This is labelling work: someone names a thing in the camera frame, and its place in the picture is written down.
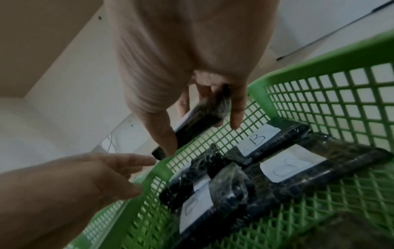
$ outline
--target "black plastic-wrapped package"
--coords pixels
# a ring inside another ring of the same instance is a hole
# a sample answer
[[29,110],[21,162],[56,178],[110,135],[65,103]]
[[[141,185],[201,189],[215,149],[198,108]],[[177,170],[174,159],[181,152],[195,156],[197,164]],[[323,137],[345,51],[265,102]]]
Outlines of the black plastic-wrapped package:
[[255,185],[255,195],[229,221],[232,231],[258,219],[273,205],[324,187],[356,170],[390,161],[393,154],[381,149],[313,133],[261,163],[244,169]]
[[339,212],[284,242],[278,249],[393,249],[394,238],[368,220]]
[[227,161],[218,147],[211,144],[206,151],[191,161],[189,167],[186,166],[173,176],[159,195],[161,203],[174,212],[194,194],[195,190],[213,179],[226,165]]
[[306,123],[274,117],[226,153],[243,168],[300,140],[311,130]]
[[247,203],[253,184],[235,163],[223,168],[172,214],[164,227],[162,249],[202,248],[211,242],[220,223]]
[[[203,99],[184,116],[182,124],[175,129],[178,148],[183,147],[192,139],[222,121],[229,112],[230,89],[225,85],[221,90]],[[166,158],[161,147],[156,148],[152,155],[157,160]]]

